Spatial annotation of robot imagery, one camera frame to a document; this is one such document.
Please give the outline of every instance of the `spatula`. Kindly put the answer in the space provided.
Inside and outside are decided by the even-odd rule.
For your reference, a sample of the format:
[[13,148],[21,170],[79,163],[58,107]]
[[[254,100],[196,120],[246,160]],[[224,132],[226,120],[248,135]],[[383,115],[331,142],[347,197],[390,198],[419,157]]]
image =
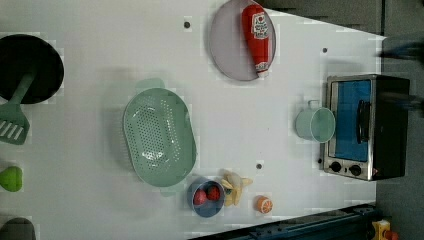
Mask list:
[[25,142],[30,125],[22,112],[21,101],[35,75],[36,71],[31,68],[22,77],[9,102],[0,106],[0,141],[15,145],[22,145]]

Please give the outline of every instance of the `oven window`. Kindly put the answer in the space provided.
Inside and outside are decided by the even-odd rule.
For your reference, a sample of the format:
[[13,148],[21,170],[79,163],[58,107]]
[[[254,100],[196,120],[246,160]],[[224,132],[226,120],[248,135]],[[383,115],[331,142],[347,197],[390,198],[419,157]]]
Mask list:
[[368,142],[358,143],[359,102],[371,101],[371,81],[332,83],[331,110],[336,117],[336,132],[329,143],[329,155],[359,162],[368,160]]

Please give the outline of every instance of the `orange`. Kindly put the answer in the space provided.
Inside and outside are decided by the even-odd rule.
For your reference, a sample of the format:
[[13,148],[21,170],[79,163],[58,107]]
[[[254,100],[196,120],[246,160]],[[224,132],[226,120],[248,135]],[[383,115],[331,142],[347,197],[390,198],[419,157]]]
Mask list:
[[260,197],[256,207],[261,213],[269,213],[272,210],[272,201],[267,197]]

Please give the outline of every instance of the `white plate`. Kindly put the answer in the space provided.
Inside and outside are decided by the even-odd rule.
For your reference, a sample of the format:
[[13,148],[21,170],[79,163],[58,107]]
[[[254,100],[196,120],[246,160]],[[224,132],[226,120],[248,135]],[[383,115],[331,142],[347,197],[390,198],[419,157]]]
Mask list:
[[[241,13],[247,6],[257,4],[251,0],[231,0],[216,13],[209,34],[209,47],[217,67],[226,76],[236,80],[258,78],[252,56],[244,38]],[[275,30],[265,12],[269,34],[269,66],[275,55]]]

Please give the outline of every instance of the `red ketchup bottle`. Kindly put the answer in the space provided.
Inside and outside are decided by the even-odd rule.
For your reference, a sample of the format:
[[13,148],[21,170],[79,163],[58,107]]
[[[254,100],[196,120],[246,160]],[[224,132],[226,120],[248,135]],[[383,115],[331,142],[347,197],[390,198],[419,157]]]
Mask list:
[[242,25],[247,45],[255,63],[258,76],[268,76],[268,26],[265,11],[258,5],[246,7],[242,13]]

